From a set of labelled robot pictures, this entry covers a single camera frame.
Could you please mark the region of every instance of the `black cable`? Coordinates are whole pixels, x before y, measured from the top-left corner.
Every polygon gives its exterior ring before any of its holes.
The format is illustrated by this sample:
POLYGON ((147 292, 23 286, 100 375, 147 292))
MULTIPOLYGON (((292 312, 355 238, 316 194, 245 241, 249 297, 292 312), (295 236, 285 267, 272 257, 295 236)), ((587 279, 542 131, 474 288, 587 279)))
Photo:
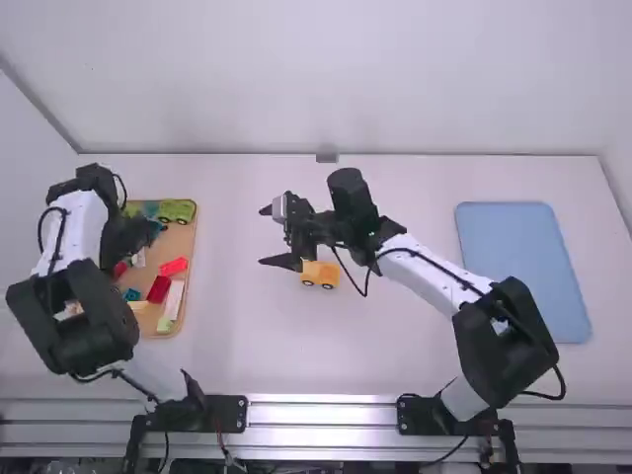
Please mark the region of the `black cable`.
POLYGON ((117 368, 109 368, 108 370, 104 370, 103 372, 93 375, 92 377, 80 377, 76 373, 69 373, 69 375, 70 375, 70 378, 72 378, 75 382, 78 382, 78 383, 90 383, 90 382, 94 382, 95 380, 99 380, 100 378, 103 378, 106 375, 111 375, 112 378, 120 378, 127 385, 138 390, 145 397, 147 397, 147 400, 149 400, 150 402, 160 403, 160 399, 155 393, 147 390, 145 387, 143 387, 138 382, 136 382, 133 378, 130 378, 122 370, 119 370, 117 368))
POLYGON ((103 372, 98 373, 97 375, 94 375, 92 377, 80 377, 76 373, 69 373, 68 375, 70 375, 70 378, 72 378, 77 383, 90 383, 90 382, 94 382, 95 380, 99 380, 100 378, 103 378, 106 375, 110 375, 113 372, 115 372, 115 370, 113 369, 104 370, 103 372))
POLYGON ((52 251, 52 255, 50 256, 50 263, 48 264, 48 270, 46 271, 46 305, 47 305, 48 313, 50 314, 53 314, 52 290, 50 288, 51 287, 50 276, 52 275, 52 271, 55 268, 55 264, 61 258, 60 256, 61 239, 63 238, 63 233, 66 229, 66 219, 68 217, 68 214, 70 213, 68 212, 68 210, 64 209, 63 207, 58 207, 54 205, 54 206, 49 207, 47 210, 45 210, 41 214, 38 221, 38 245, 39 245, 40 253, 43 253, 43 243, 41 240, 41 228, 43 227, 43 220, 46 219, 46 216, 49 215, 53 211, 59 212, 61 214, 61 222, 59 222, 59 231, 57 232, 57 238, 55 239, 55 247, 52 251))
POLYGON ((160 474, 169 460, 169 432, 165 430, 165 456, 162 458, 162 462, 158 464, 158 474, 160 474))
POLYGON ((63 222, 64 216, 68 214, 68 211, 66 209, 64 209, 63 207, 58 207, 56 205, 49 207, 47 210, 45 210, 41 214, 38 221, 38 246, 39 246, 39 252, 41 254, 43 254, 43 242, 41 240, 41 228, 43 227, 43 220, 46 219, 46 216, 49 215, 53 211, 57 211, 61 214, 62 222, 63 222))
POLYGON ((127 206, 127 188, 125 187, 125 183, 122 181, 122 178, 119 174, 113 173, 112 176, 118 179, 120 187, 122 188, 122 204, 120 205, 120 210, 124 210, 127 206))
MULTIPOLYGON (((434 260, 426 257, 425 255, 423 255, 423 254, 421 254, 421 253, 419 253, 419 252, 417 252, 417 251, 415 251, 413 249, 406 248, 406 247, 397 247, 397 248, 393 248, 393 249, 388 249, 385 252, 382 252, 381 254, 379 254, 375 258, 375 260, 373 260, 373 262, 371 262, 369 264, 369 266, 368 266, 368 270, 366 271, 366 278, 364 279, 364 291, 362 291, 359 288, 359 286, 357 286, 357 283, 352 278, 352 276, 349 273, 349 271, 347 270, 347 267, 345 266, 345 264, 343 264, 343 261, 341 260, 340 256, 338 255, 338 252, 336 251, 336 247, 340 247, 340 246, 336 245, 334 247, 331 247, 332 252, 334 253, 334 256, 336 256, 336 259, 338 260, 338 263, 343 268, 343 271, 345 271, 345 274, 347 275, 347 277, 351 281, 351 283, 354 286, 355 290, 363 297, 367 297, 368 296, 368 278, 370 277, 370 274, 371 274, 371 271, 373 270, 373 268, 377 265, 377 261, 379 259, 381 259, 382 257, 384 257, 385 255, 392 254, 394 252, 406 252, 409 255, 411 255, 412 257, 420 258, 423 261, 425 261, 428 264, 430 264, 433 267, 435 267, 436 269, 440 270, 444 274, 448 275, 449 277, 451 277, 452 279, 454 279, 458 283, 460 283, 461 286, 464 289, 469 289, 469 290, 473 291, 479 297, 482 297, 482 296, 485 295, 485 293, 483 291, 481 291, 480 289, 478 289, 476 286, 474 286, 474 284, 472 284, 471 281, 468 281, 467 279, 462 278, 459 275, 456 275, 454 272, 451 272, 450 270, 448 270, 443 265, 441 265, 441 264, 435 262, 434 260)), ((494 301, 493 304, 496 307, 496 309, 498 309, 503 314, 503 316, 505 318, 507 318, 507 320, 510 322, 510 324, 512 326, 514 326, 523 335, 525 335, 528 339, 530 339, 535 345, 542 347, 543 350, 548 352, 546 346, 544 346, 544 344, 539 339, 537 339, 533 334, 531 334, 531 332, 528 329, 526 329, 524 327, 524 325, 517 318, 515 318, 515 316, 513 316, 512 313, 507 308, 505 308, 502 304, 499 304, 496 301, 494 301)), ((519 395, 526 395, 526 396, 531 396, 531 397, 543 398, 545 400, 552 400, 552 401, 564 400, 564 398, 566 397, 566 390, 567 390, 566 381, 564 380, 564 376, 562 375, 562 371, 558 367, 557 363, 554 364, 552 368, 553 368, 553 371, 555 372, 555 375, 557 376, 558 382, 560 383, 560 393, 559 393, 559 395, 549 395, 547 393, 533 392, 533 391, 530 391, 530 390, 524 390, 524 391, 520 392, 519 395)))
POLYGON ((420 464, 420 469, 424 469, 425 467, 431 467, 434 466, 436 464, 439 464, 441 462, 443 462, 445 459, 447 459, 448 457, 450 457, 452 454, 454 454, 456 451, 458 451, 463 444, 465 444, 465 441, 467 441, 469 439, 470 435, 467 434, 463 437, 463 439, 461 441, 458 442, 458 444, 451 449, 450 451, 448 451, 446 454, 444 454, 442 457, 435 459, 434 461, 430 461, 430 462, 422 462, 420 464))

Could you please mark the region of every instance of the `green toy car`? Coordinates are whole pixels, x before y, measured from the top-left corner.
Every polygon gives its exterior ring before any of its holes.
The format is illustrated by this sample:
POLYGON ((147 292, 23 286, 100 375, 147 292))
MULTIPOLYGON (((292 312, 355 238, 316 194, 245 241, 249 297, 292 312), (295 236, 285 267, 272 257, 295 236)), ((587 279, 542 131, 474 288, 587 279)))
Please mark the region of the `green toy car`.
POLYGON ((122 215, 133 217, 136 214, 142 214, 140 202, 128 202, 125 206, 124 211, 122 212, 122 215))
POLYGON ((190 199, 165 199, 160 201, 156 218, 161 222, 178 222, 187 225, 196 215, 196 203, 190 199))

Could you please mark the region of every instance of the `wooden board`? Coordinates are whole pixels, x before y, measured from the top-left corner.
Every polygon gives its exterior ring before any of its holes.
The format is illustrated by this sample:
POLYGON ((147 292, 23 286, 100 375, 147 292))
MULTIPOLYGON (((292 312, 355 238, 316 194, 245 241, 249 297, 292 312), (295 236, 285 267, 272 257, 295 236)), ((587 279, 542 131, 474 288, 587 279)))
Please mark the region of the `wooden board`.
MULTIPOLYGON (((130 204, 143 204, 145 201, 131 200, 130 204)), ((193 221, 188 225, 181 225, 176 222, 168 224, 169 228, 160 233, 151 247, 145 248, 146 263, 144 268, 130 268, 117 281, 117 287, 121 292, 128 288, 134 288, 141 293, 141 300, 147 297, 147 293, 160 275, 160 266, 177 259, 185 257, 189 260, 189 266, 184 271, 172 277, 173 280, 183 279, 185 288, 183 290, 182 301, 178 311, 178 319, 174 322, 169 333, 159 334, 156 332, 158 320, 162 317, 167 297, 162 304, 148 304, 142 311, 135 312, 141 337, 151 338, 173 338, 185 324, 187 309, 187 291, 189 290, 189 274, 193 263, 194 242, 196 238, 196 224, 198 222, 198 209, 193 221)))

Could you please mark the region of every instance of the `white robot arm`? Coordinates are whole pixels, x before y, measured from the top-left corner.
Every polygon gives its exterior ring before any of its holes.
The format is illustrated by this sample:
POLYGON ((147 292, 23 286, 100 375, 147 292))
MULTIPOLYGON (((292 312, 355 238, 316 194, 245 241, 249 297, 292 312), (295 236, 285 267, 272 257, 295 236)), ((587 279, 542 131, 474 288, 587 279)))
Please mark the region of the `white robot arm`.
POLYGON ((187 395, 183 375, 152 370, 152 348, 139 340, 136 319, 111 279, 115 264, 155 235, 144 217, 122 215, 117 177, 93 164, 49 189, 38 226, 41 257, 30 278, 9 287, 7 303, 51 371, 83 383, 119 377, 144 402, 180 400, 187 395), (69 302, 79 303, 79 314, 67 311, 69 302))
POLYGON ((403 284, 450 319, 463 373, 428 399, 419 434, 454 433, 506 406, 550 368, 560 376, 557 349, 524 283, 513 277, 496 283, 435 255, 404 226, 378 214, 358 169, 339 169, 327 183, 333 211, 315 212, 292 192, 260 210, 283 225, 291 248, 260 263, 300 272, 303 260, 317 260, 318 245, 336 256, 336 248, 344 248, 368 273, 403 284))

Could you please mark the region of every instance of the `table surface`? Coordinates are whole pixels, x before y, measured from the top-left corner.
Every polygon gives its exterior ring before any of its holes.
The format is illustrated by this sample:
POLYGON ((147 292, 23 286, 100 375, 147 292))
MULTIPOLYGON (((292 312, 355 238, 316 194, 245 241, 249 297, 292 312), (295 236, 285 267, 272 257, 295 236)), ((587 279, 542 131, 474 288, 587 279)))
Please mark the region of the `table surface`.
MULTIPOLYGON (((149 344, 165 370, 186 368, 208 392, 433 394, 458 372, 449 321, 408 289, 373 277, 364 299, 346 280, 333 291, 307 288, 296 274, 257 263, 285 251, 280 226, 258 209, 286 190, 309 198, 317 210, 331 208, 327 176, 351 166, 362 170, 380 212, 458 264, 454 209, 460 202, 550 204, 593 327, 587 344, 560 347, 568 406, 628 410, 632 405, 632 377, 623 374, 632 358, 625 297, 632 245, 595 157, 342 156, 338 165, 305 156, 95 159, 122 175, 130 198, 170 196, 198 203, 186 325, 176 338, 149 344)), ((321 257, 333 258, 328 250, 321 257)), ((363 270, 350 265, 354 277, 362 278, 363 270)), ((0 399, 93 400, 111 413, 117 400, 133 397, 114 381, 78 387, 46 373, 17 323, 4 317, 0 324, 0 399)), ((558 391, 552 374, 536 386, 558 391)), ((291 401, 287 397, 275 400, 291 401)), ((632 429, 632 415, 625 416, 626 430, 632 429)), ((629 451, 632 435, 626 433, 623 447, 629 451)), ((27 440, 33 441, 27 434, 14 438, 15 444, 27 440)))

